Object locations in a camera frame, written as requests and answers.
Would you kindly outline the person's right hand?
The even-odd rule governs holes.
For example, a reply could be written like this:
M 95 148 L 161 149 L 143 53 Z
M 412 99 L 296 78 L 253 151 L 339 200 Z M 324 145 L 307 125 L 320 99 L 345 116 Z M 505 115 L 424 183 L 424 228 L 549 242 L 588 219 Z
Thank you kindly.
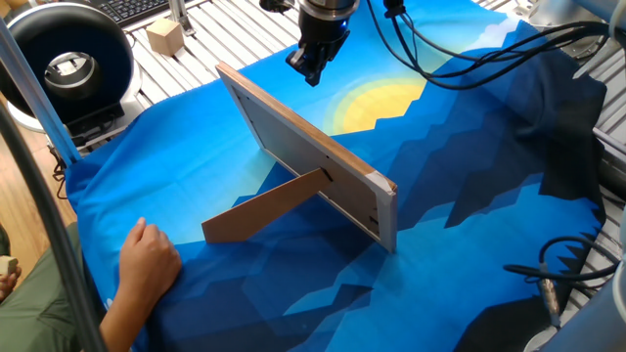
M 181 268 L 180 254 L 167 234 L 141 217 L 120 252 L 118 294 L 154 306 L 173 286 Z

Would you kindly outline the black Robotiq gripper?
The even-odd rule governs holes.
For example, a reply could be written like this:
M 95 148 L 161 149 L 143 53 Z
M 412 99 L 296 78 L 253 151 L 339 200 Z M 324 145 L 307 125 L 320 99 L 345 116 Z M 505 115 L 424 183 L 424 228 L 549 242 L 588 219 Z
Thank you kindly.
M 315 87 L 319 84 L 322 70 L 335 59 L 350 35 L 348 22 L 349 15 L 337 17 L 326 10 L 300 9 L 299 48 L 288 54 L 286 63 L 303 75 L 310 86 Z M 317 44 L 324 44 L 323 60 Z

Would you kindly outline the person's left hand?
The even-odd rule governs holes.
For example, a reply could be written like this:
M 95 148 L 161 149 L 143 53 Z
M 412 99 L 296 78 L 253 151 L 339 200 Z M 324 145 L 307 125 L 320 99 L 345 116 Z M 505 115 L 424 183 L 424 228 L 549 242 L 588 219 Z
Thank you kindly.
M 0 278 L 0 301 L 4 301 L 15 289 L 20 276 L 22 275 L 22 268 L 18 266 L 15 271 L 9 275 L 2 275 Z

